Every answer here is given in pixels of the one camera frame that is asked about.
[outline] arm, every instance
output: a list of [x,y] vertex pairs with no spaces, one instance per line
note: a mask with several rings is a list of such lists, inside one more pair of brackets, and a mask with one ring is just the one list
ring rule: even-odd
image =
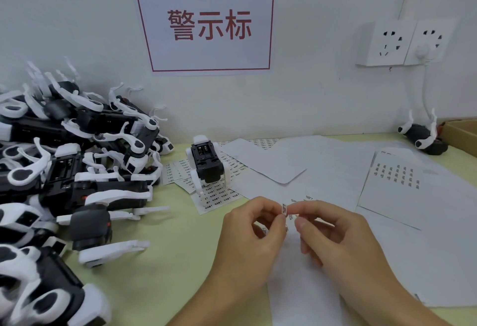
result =
[[402,287],[362,215],[322,201],[294,203],[288,213],[300,214],[301,252],[323,267],[370,325],[449,326]]
[[[270,231],[265,236],[259,221]],[[280,204],[258,197],[226,214],[212,268],[167,326],[210,326],[229,317],[268,279],[285,239]]]

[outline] pile of toy robots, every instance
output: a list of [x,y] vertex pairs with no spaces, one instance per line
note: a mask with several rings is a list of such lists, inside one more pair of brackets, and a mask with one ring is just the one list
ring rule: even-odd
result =
[[[62,260],[99,266],[147,241],[111,243],[111,221],[166,207],[145,207],[174,148],[158,121],[117,95],[81,90],[81,78],[42,73],[0,94],[0,318],[4,325],[105,325],[111,309],[93,284]],[[60,226],[68,227],[65,240]]]

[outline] red border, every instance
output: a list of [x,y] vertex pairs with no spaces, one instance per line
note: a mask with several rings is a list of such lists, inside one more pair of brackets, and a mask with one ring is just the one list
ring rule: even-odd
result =
[[266,68],[232,68],[232,69],[210,69],[210,70],[154,70],[152,65],[151,51],[149,50],[149,43],[147,41],[146,27],[144,26],[143,12],[141,10],[141,4],[137,0],[137,5],[139,6],[139,13],[141,15],[141,23],[143,24],[144,37],[146,38],[147,53],[149,54],[149,61],[151,62],[152,72],[200,72],[200,71],[245,71],[245,70],[269,70],[271,64],[271,39],[272,39],[272,30],[273,30],[273,8],[275,0],[271,0],[271,23],[270,23],[270,49],[269,49],[269,66]]

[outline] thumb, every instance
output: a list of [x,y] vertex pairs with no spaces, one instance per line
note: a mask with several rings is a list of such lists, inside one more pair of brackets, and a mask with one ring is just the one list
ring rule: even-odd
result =
[[319,231],[312,223],[303,217],[295,219],[295,227],[300,233],[301,238],[306,244],[316,253],[316,255],[323,260],[334,246],[334,243],[326,238],[326,236]]
[[277,215],[271,223],[270,230],[266,237],[263,239],[274,253],[278,253],[283,241],[285,240],[285,236],[287,235],[285,221],[286,217],[283,214]]

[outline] chinese character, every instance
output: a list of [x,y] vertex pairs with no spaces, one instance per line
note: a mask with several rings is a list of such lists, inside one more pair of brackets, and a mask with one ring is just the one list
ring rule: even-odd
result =
[[[220,15],[220,12],[200,12],[200,15]],[[222,19],[207,19],[207,20],[203,19],[203,20],[198,21],[199,24],[208,24],[209,25],[209,35],[206,36],[207,40],[210,40],[214,37],[214,30],[212,28],[212,24],[223,23],[223,22],[224,21]],[[217,31],[220,34],[220,36],[223,37],[224,34],[220,30],[220,27],[216,26],[216,28],[217,28]],[[206,27],[203,26],[202,30],[199,33],[199,37],[202,37],[204,35],[205,30],[206,30]]]
[[195,28],[195,22],[192,20],[194,13],[188,12],[187,10],[181,12],[180,10],[171,9],[167,14],[170,14],[168,20],[171,22],[171,28],[174,28],[176,40],[194,39],[192,35],[192,28]]
[[[237,15],[250,15],[250,12],[237,12]],[[247,33],[248,36],[250,37],[252,33],[250,32],[250,27],[245,25],[246,23],[252,23],[251,19],[237,19],[237,23],[239,25],[237,26],[235,23],[236,16],[233,15],[232,9],[230,9],[230,13],[228,16],[225,17],[229,21],[229,24],[227,24],[226,32],[230,32],[230,39],[234,39],[234,27],[237,27],[237,31],[235,32],[235,36],[239,36],[240,30],[241,34],[238,37],[239,39],[244,39],[245,38],[245,27],[247,27]]]

